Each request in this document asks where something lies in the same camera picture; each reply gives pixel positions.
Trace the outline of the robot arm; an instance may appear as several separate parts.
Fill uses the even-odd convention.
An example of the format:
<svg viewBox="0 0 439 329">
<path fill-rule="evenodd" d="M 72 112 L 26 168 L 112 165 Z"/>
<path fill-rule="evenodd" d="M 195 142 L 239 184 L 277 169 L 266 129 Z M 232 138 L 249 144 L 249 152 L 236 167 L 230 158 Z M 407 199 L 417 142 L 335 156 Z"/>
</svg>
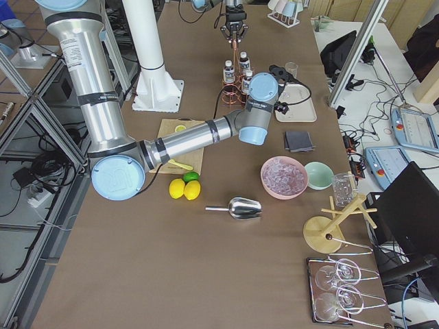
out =
<svg viewBox="0 0 439 329">
<path fill-rule="evenodd" d="M 184 83 L 174 80 L 165 69 L 152 2 L 125 1 L 123 6 L 141 66 L 135 108 L 177 112 Z M 130 199 L 140 193 L 148 171 L 231 136 L 253 145 L 264 143 L 280 95 L 278 82 L 270 73 L 251 79 L 243 110 L 153 141 L 134 140 L 124 127 L 100 38 L 103 2 L 40 1 L 39 7 L 48 32 L 62 48 L 91 137 L 92 184 L 102 197 Z"/>
<path fill-rule="evenodd" d="M 244 10 L 242 1 L 220 1 L 220 0 L 196 0 L 191 1 L 191 6 L 194 12 L 199 14 L 195 20 L 188 21 L 183 17 L 180 11 L 180 4 L 178 2 L 178 14 L 180 18 L 188 24 L 194 24 L 198 22 L 208 11 L 212 10 L 215 6 L 220 4 L 220 10 L 217 18 L 214 22 L 214 28 L 217 28 L 219 21 L 224 17 L 224 24 L 220 27 L 220 31 L 224 38 L 228 41 L 231 47 L 238 45 L 248 31 L 248 25 L 245 20 L 247 14 Z"/>
</svg>

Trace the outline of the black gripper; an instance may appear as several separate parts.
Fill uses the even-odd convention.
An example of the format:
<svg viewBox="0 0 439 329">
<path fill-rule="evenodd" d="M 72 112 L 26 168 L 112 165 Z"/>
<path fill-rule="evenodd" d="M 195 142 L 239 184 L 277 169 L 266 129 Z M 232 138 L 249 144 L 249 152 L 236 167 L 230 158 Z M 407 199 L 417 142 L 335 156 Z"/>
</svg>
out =
<svg viewBox="0 0 439 329">
<path fill-rule="evenodd" d="M 226 13 L 226 23 L 220 27 L 220 31 L 228 43 L 232 43 L 233 40 L 237 40 L 238 43 L 242 41 L 248 30 L 244 23 L 246 18 L 245 12 Z"/>
</svg>

